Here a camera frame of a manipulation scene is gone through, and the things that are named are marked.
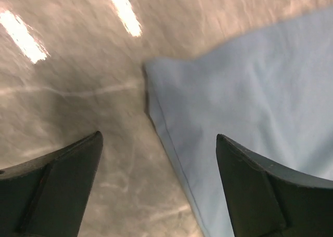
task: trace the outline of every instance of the blue cloth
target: blue cloth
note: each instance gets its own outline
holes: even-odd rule
[[[146,64],[157,133],[206,237],[233,235],[217,134],[333,179],[333,8],[233,39],[191,61]]]

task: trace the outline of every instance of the marble surface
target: marble surface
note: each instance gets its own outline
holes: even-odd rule
[[[142,63],[191,58],[332,3],[0,0],[0,168],[100,130],[104,151],[79,236],[200,237],[146,114]]]

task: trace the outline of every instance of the gray-blue fabric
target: gray-blue fabric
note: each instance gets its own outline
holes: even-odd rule
[[[145,67],[150,116],[206,237],[234,236],[217,134],[333,180],[333,7]]]

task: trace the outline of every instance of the cloth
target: cloth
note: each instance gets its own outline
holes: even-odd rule
[[[150,116],[206,237],[234,236],[217,134],[333,179],[333,7],[145,69]]]

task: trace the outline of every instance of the glossy surface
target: glossy surface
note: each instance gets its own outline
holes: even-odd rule
[[[79,236],[199,237],[145,113],[143,61],[197,56],[330,4],[0,0],[0,168],[100,130],[104,152]]]

